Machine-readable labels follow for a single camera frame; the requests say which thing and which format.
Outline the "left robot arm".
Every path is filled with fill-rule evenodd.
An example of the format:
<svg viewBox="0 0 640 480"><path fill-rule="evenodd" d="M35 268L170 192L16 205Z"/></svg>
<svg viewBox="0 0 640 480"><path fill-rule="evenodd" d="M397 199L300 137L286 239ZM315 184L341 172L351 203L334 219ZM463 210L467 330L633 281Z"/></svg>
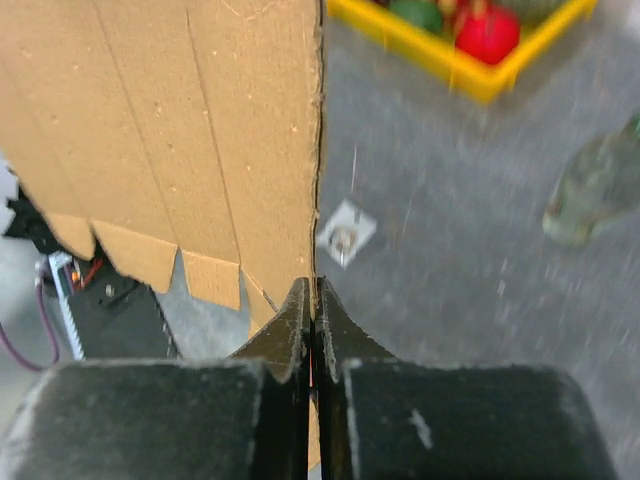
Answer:
<svg viewBox="0 0 640 480"><path fill-rule="evenodd" d="M4 230L3 237L29 240L43 255L64 250L21 186L18 186L15 198L6 199L5 206L13 212L13 217Z"/></svg>

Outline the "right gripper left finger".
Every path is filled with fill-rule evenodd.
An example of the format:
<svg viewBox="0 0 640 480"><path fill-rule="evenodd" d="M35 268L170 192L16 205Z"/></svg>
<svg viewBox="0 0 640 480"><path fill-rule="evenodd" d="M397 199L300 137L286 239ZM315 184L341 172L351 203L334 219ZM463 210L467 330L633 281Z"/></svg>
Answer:
<svg viewBox="0 0 640 480"><path fill-rule="evenodd" d="M5 479L303 479L310 286L234 355L54 368L1 443Z"/></svg>

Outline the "brown cardboard box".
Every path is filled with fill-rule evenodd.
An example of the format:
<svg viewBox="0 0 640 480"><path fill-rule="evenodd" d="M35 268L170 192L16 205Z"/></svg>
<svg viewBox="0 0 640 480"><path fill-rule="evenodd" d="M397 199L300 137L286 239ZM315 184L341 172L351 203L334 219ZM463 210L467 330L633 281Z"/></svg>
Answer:
<svg viewBox="0 0 640 480"><path fill-rule="evenodd" d="M5 1L1 65L41 155L7 149L73 250L266 322L313 273L318 1Z"/></svg>

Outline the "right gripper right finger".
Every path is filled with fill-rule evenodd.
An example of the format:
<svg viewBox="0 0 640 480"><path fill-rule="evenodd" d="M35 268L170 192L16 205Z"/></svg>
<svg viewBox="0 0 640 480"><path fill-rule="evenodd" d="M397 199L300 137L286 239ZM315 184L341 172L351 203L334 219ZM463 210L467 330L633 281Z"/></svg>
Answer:
<svg viewBox="0 0 640 480"><path fill-rule="evenodd" d="M317 282L316 398L326 479L612 479L591 406L541 365L403 361Z"/></svg>

